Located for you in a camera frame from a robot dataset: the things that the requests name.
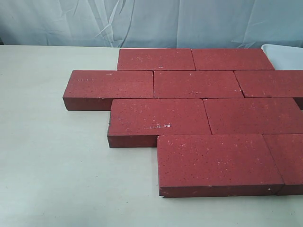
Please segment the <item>red brick with white marks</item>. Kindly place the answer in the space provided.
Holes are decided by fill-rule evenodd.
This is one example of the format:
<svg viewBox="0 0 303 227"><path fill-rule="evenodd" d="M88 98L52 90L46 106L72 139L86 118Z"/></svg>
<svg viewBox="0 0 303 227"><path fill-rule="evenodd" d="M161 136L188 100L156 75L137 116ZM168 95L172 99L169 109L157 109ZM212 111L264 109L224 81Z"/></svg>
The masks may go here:
<svg viewBox="0 0 303 227"><path fill-rule="evenodd" d="M161 135L211 134L201 99L116 99L107 139L110 148L153 148Z"/></svg>

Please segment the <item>light blue backdrop cloth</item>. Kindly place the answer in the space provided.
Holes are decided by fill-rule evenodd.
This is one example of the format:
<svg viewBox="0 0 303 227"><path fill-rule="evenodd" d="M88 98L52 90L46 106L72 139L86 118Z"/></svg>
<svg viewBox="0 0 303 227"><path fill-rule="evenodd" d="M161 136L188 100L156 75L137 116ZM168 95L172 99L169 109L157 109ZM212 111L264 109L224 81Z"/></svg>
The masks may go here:
<svg viewBox="0 0 303 227"><path fill-rule="evenodd" d="M300 0L3 0L4 44L302 47Z"/></svg>

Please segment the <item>white plastic tray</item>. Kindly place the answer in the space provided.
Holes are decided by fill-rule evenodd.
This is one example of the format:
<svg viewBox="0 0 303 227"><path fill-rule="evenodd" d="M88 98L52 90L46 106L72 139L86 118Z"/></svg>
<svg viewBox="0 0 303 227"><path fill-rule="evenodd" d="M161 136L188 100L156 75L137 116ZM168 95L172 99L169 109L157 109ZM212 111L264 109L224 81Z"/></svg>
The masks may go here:
<svg viewBox="0 0 303 227"><path fill-rule="evenodd" d="M264 44L261 49L276 70L303 69L303 48Z"/></svg>

